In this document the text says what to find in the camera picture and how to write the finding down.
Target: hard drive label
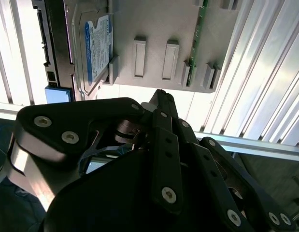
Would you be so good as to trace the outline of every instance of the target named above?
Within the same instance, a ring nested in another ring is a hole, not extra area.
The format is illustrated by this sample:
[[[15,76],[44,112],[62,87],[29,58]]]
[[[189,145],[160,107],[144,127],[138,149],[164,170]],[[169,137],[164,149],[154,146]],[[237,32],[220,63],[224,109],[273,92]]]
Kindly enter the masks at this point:
[[[99,18],[95,28],[91,21],[85,24],[88,84],[91,85],[110,62],[111,29],[109,16]]]

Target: metal screw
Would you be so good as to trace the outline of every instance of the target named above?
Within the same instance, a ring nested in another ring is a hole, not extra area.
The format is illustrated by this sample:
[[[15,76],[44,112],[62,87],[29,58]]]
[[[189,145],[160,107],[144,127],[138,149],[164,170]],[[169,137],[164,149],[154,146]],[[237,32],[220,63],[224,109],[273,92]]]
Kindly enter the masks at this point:
[[[281,217],[282,220],[285,222],[285,224],[291,226],[291,221],[290,221],[290,219],[289,219],[286,215],[284,215],[284,214],[280,214],[280,217]]]
[[[230,219],[230,221],[236,225],[237,227],[239,227],[242,223],[240,217],[238,216],[237,213],[235,213],[233,210],[229,209],[227,211],[227,215],[228,215],[228,218]]]
[[[209,140],[208,142],[209,142],[210,145],[216,146],[216,143],[213,140]]]
[[[79,140],[78,135],[73,131],[63,132],[61,138],[63,141],[65,141],[68,144],[75,144]]]
[[[49,127],[52,124],[52,121],[45,116],[38,116],[33,121],[38,127]]]
[[[273,214],[272,212],[269,212],[269,217],[270,217],[271,221],[274,222],[276,225],[280,224],[280,221],[278,220],[276,215]]]
[[[182,125],[184,126],[184,127],[189,127],[189,124],[187,123],[187,122],[185,122],[185,121],[182,121]]]
[[[131,105],[134,109],[139,110],[139,107],[136,104]]]
[[[164,187],[161,191],[162,197],[170,204],[174,204],[176,202],[176,194],[174,190],[169,187]]]
[[[168,117],[164,112],[161,112],[161,115],[164,117]]]

